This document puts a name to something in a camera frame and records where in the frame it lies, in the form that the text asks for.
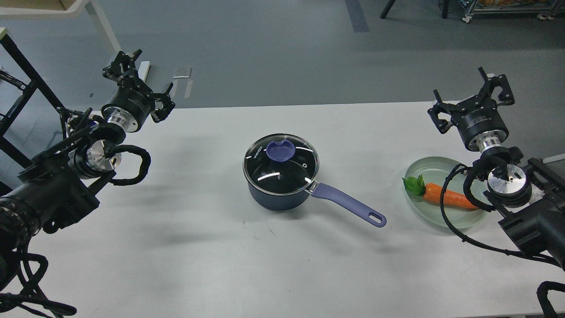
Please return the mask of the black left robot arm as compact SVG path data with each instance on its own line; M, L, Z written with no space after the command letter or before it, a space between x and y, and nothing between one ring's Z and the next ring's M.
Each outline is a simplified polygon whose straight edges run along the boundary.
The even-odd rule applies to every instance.
M21 185L1 197L1 288L20 281L18 294L1 293L1 312L40 305L52 318L75 315L73 306L49 300L39 283L48 269L45 256L28 251L39 231L56 233L74 225L99 207L97 193L107 184L132 186L149 173L147 150L124 143L127 133L141 129L148 117L159 123L175 108L168 83L154 92L139 76L136 61L142 50L118 52L102 74L117 89L101 114L92 109L58 107L63 139L31 159L18 178Z

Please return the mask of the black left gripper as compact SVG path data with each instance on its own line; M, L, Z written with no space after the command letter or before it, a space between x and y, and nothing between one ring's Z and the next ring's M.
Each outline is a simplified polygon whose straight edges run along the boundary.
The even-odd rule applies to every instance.
M166 120L176 106L170 96L174 87L172 82L161 93L155 93L148 86L141 85L136 60L142 52L141 49L133 53L119 51L102 70L104 78L117 83L117 90L101 109L102 116L108 122L121 125L128 133L139 131L149 115L154 123ZM155 102L161 103L162 108L157 109Z

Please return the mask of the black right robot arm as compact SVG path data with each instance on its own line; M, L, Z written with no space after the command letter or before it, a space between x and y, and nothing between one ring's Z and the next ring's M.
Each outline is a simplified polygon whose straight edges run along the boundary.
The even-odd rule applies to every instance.
M467 150L480 153L468 167L457 164L440 189L442 217L462 242L507 256L544 262L563 269L565 265L564 179L542 159L531 158L520 166L523 153L518 147L507 148L509 131L498 107L515 103L506 75L488 75L482 67L482 88L474 96L457 103L444 102L434 90L435 103L427 113L442 134L456 127ZM444 211L448 184L464 174L463 193L473 206L483 211L497 211L499 222L516 251L489 246L458 230Z

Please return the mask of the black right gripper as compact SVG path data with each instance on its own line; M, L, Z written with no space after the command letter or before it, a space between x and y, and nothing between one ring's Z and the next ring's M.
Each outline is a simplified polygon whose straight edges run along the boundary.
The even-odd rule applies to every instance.
M505 74L488 75L482 67L478 68L478 72L484 81L477 94L477 106L481 106L480 109L464 114L460 105L445 103L438 90L434 89L436 102L427 113L439 133L446 134L455 126L467 150L484 152L500 146L509 135L494 107L514 105L515 99ZM449 119L441 119L439 114L446 114Z

